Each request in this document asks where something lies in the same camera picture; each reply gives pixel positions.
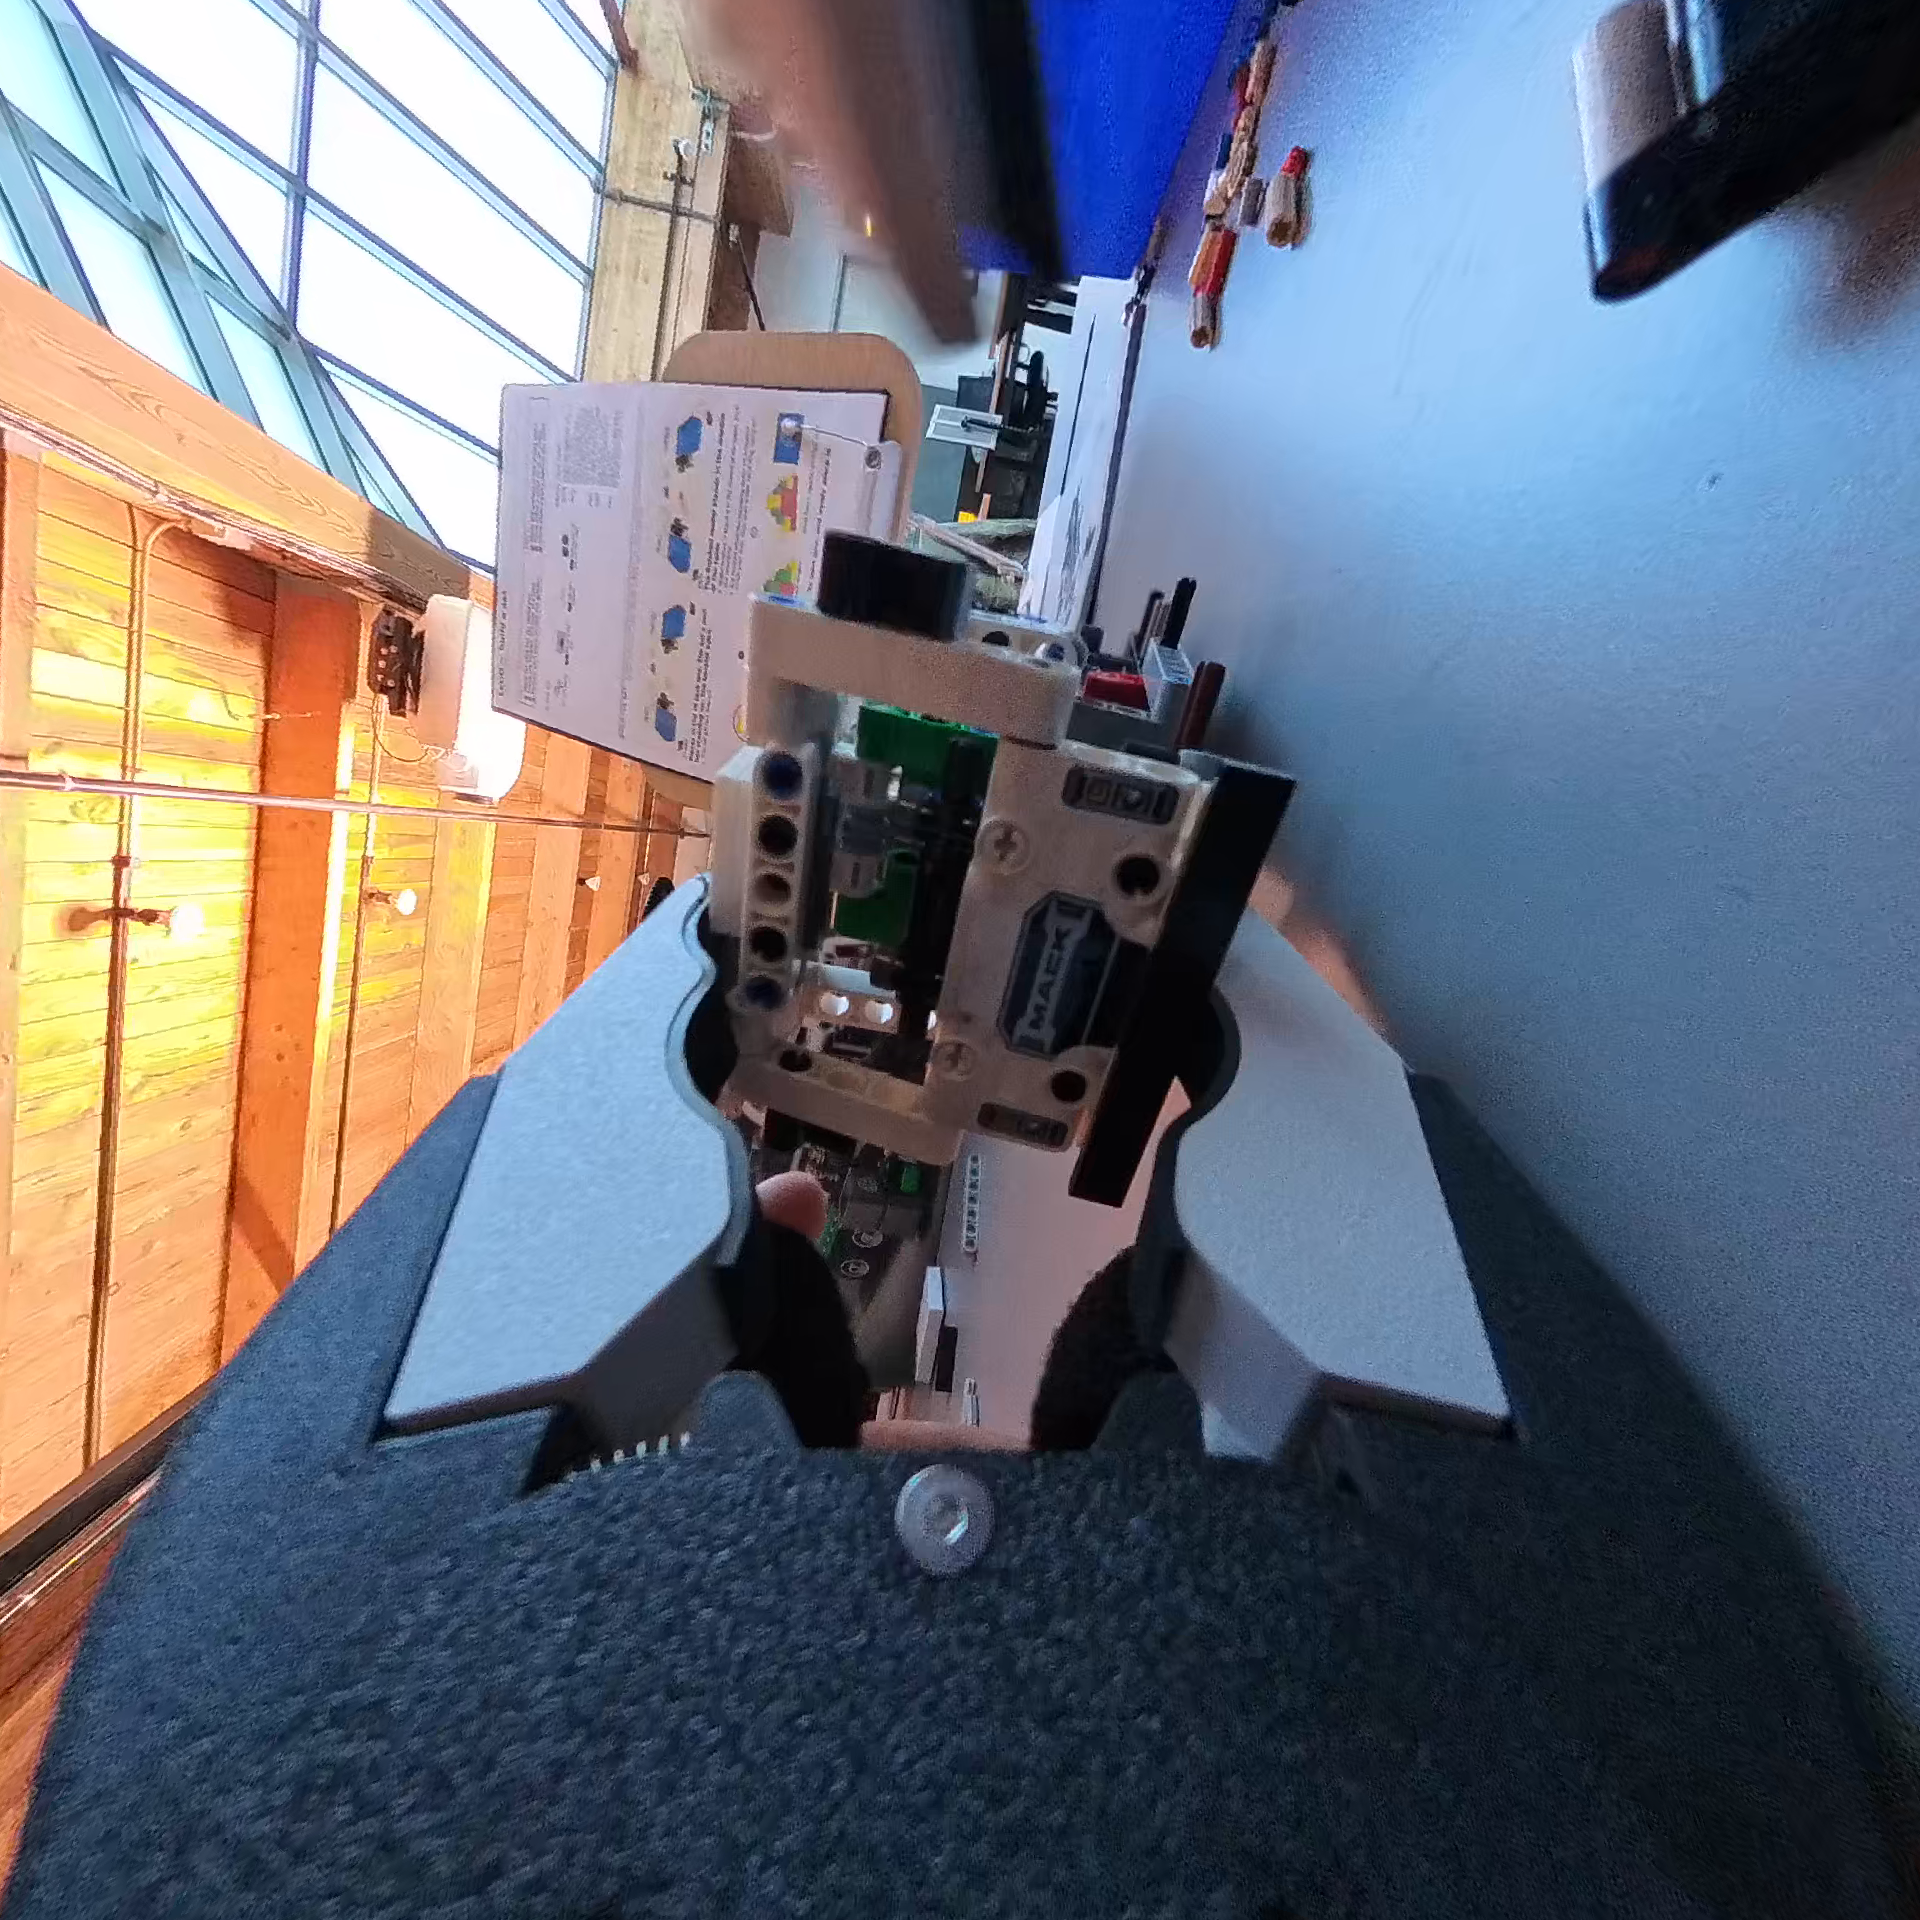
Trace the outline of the white instruction poster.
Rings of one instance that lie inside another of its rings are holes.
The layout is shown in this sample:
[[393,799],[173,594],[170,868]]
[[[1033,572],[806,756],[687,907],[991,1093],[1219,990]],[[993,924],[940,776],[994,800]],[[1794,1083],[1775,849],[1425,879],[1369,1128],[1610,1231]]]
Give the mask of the white instruction poster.
[[501,392],[493,711],[710,782],[747,739],[753,607],[825,538],[893,532],[882,392],[710,382]]

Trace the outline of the printed lego set box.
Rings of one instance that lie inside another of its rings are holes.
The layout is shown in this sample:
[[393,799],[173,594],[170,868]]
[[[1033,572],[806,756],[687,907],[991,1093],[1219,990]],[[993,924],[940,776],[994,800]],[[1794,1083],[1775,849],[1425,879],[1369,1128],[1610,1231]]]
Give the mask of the printed lego set box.
[[947,1171],[757,1108],[744,1113],[738,1128],[758,1183],[805,1174],[822,1191],[814,1247],[847,1302],[872,1307],[898,1265],[933,1234]]

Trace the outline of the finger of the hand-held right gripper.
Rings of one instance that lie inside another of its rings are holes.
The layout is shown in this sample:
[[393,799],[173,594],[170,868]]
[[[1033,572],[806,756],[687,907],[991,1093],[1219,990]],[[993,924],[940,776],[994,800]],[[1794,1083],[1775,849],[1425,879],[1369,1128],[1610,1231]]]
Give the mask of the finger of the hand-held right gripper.
[[1630,3],[1573,57],[1598,305],[1682,275],[1918,109],[1914,3]]
[[1066,264],[1045,36],[1028,3],[677,5],[688,65],[812,166],[924,333],[976,343],[976,254]]

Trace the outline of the plywood chair back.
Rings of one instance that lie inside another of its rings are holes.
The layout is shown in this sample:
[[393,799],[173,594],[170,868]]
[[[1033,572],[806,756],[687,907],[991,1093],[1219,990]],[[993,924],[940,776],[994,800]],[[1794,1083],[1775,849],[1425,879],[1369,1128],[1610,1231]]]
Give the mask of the plywood chair back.
[[908,517],[924,442],[924,392],[913,358],[891,339],[875,333],[708,328],[672,349],[658,379],[668,384],[885,396],[880,436],[903,451],[895,517]]

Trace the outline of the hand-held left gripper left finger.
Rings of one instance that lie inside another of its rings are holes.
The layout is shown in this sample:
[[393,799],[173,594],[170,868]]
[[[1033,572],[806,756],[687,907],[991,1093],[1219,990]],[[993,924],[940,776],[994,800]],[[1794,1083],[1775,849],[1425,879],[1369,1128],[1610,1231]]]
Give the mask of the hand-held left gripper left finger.
[[690,1061],[718,995],[708,901],[708,876],[674,889],[509,1056],[384,1428],[560,1411],[595,1453],[631,1453],[738,1354],[718,1274],[754,1184]]

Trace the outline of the white wall box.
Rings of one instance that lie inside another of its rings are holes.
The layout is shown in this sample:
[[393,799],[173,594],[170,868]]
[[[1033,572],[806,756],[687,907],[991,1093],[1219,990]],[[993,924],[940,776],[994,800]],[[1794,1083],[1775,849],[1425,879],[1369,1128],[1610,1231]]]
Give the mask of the white wall box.
[[472,804],[498,804],[521,778],[526,725],[495,708],[493,611],[435,594],[424,608],[421,642],[412,733],[440,791]]

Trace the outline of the glass skylight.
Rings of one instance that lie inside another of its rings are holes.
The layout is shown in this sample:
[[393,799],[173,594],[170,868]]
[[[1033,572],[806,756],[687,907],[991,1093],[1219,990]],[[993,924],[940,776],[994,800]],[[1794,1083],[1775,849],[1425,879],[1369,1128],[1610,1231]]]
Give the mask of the glass skylight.
[[595,13],[6,3],[4,266],[491,571],[501,396],[587,363]]

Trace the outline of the blue plastic bin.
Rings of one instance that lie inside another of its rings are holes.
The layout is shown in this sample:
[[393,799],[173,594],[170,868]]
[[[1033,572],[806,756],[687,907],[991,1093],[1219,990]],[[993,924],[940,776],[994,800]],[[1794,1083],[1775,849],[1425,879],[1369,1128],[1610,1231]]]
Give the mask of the blue plastic bin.
[[1033,85],[1002,185],[1050,188],[1052,252],[1035,252],[1035,221],[996,209],[962,227],[973,270],[1020,277],[1133,278],[1232,38],[1258,5],[973,5],[978,35],[1001,33]]

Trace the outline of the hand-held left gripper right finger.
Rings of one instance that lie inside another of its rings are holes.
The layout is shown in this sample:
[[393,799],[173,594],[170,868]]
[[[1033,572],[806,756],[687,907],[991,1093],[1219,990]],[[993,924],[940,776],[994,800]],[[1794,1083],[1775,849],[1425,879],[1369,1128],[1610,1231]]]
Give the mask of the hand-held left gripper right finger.
[[1207,1451],[1277,1462],[1325,1416],[1512,1419],[1405,1062],[1247,914],[1137,1237],[1137,1327]]

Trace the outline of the white black lego truck model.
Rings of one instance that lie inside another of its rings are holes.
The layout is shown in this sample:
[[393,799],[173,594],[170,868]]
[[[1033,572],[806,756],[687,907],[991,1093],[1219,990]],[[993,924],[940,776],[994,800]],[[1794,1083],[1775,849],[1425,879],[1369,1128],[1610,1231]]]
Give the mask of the white black lego truck model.
[[1281,773],[1072,736],[1060,637],[964,565],[829,532],[811,598],[748,608],[702,937],[765,1118],[949,1166],[1069,1155],[1119,1207],[1191,1072],[1292,800]]

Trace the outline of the pile of small colourful lego pieces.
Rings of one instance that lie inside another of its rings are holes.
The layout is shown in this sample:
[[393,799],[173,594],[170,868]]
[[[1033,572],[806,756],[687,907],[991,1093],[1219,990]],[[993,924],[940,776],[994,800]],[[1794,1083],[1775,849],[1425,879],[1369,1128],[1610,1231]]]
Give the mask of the pile of small colourful lego pieces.
[[1313,227],[1315,152],[1292,145],[1285,154],[1263,154],[1263,127],[1285,69],[1285,16],[1295,9],[1264,5],[1229,70],[1187,275],[1189,343],[1197,352],[1220,345],[1240,246],[1292,252]]

